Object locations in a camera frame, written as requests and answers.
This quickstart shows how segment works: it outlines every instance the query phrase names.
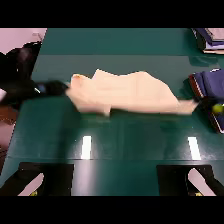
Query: dark blue towel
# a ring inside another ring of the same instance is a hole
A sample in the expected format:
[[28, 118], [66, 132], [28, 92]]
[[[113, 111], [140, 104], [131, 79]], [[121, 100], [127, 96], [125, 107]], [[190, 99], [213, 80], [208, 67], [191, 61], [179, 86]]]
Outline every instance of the dark blue towel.
[[[224, 98], [224, 70], [200, 72], [193, 74], [193, 76], [204, 96]], [[220, 129], [224, 131], [224, 115], [215, 115], [215, 118]]]
[[210, 45], [218, 46], [224, 44], [224, 41], [212, 41], [212, 38], [208, 35], [205, 28], [194, 28], [194, 29], [196, 29]]

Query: stack of folded cloth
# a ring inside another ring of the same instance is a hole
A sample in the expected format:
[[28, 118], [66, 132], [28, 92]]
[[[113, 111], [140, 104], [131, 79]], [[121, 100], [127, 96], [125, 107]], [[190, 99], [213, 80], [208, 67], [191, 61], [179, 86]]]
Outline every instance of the stack of folded cloth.
[[[210, 72], [194, 73], [189, 76], [190, 85], [198, 99], [214, 98], [216, 103], [224, 104], [224, 70], [213, 69]], [[224, 115], [214, 114], [211, 106], [203, 107], [209, 115], [215, 129], [224, 133]]]
[[192, 31], [204, 53], [224, 54], [224, 28], [192, 28]]

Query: green ball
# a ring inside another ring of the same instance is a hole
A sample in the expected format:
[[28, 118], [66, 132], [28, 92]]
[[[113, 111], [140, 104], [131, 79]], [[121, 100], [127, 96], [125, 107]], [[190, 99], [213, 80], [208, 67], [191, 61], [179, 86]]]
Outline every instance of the green ball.
[[222, 106], [222, 104], [215, 104], [212, 107], [212, 112], [215, 113], [215, 114], [222, 113], [223, 112], [223, 106]]

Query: green table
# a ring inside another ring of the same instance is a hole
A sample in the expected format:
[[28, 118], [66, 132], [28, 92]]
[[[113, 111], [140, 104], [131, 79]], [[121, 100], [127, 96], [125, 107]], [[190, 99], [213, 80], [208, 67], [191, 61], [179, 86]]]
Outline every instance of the green table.
[[[48, 29], [32, 77], [145, 70], [190, 99], [188, 75], [223, 66], [222, 56], [197, 49], [189, 29]], [[81, 159], [84, 136], [92, 138], [91, 160]], [[200, 161], [192, 160], [188, 137], [196, 137]], [[158, 164], [211, 164], [224, 184], [223, 148], [223, 135], [198, 109], [192, 116], [117, 110], [105, 118], [79, 114], [65, 96], [36, 99], [23, 104], [0, 186], [20, 162], [74, 163], [72, 195], [159, 195]]]

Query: white wall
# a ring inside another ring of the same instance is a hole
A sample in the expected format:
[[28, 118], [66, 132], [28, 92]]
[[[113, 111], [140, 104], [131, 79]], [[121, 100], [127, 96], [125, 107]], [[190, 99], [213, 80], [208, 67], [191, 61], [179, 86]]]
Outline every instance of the white wall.
[[0, 28], [0, 52], [22, 47], [32, 39], [32, 33], [39, 33], [44, 38], [47, 28]]

